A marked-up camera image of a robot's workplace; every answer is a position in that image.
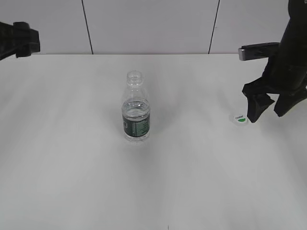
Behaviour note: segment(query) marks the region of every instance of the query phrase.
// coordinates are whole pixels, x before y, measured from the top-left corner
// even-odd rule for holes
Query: black robotic arm
[[[17,58],[28,57],[35,52],[40,52],[38,31],[24,22],[0,23],[0,60],[14,54]]]
[[[280,43],[243,46],[241,60],[269,58],[262,76],[244,86],[248,118],[256,122],[274,101],[268,93],[279,94],[278,116],[285,115],[307,98],[307,0],[289,0],[290,21]]]

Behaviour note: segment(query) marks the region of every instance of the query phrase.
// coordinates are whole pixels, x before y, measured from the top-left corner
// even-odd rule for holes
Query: table surface
[[[0,229],[306,230],[307,102],[255,124],[241,93],[267,60],[35,55],[0,62]],[[126,73],[151,136],[123,138]]]

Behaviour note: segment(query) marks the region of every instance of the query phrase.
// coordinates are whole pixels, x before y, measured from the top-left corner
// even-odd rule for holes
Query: white wall
[[[0,0],[0,22],[18,21],[39,31],[41,53],[91,53],[79,0]]]
[[[210,53],[280,41],[288,0],[221,0]],[[208,53],[218,0],[84,0],[95,54]],[[0,21],[25,21],[41,53],[90,54],[82,0],[1,0]]]
[[[288,0],[221,0],[211,53],[280,42],[289,21]]]
[[[84,0],[94,53],[208,53],[217,2]]]

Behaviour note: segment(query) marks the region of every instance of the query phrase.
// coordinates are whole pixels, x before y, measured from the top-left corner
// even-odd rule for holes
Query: bottle label
[[[123,116],[125,133],[134,138],[144,136],[149,131],[149,116],[142,121],[130,121]]]

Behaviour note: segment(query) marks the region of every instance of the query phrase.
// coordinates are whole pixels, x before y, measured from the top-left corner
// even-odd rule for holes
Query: plastic water bottle
[[[126,139],[140,143],[149,137],[150,107],[143,87],[142,73],[134,70],[127,74],[127,87],[122,97],[122,115]]]

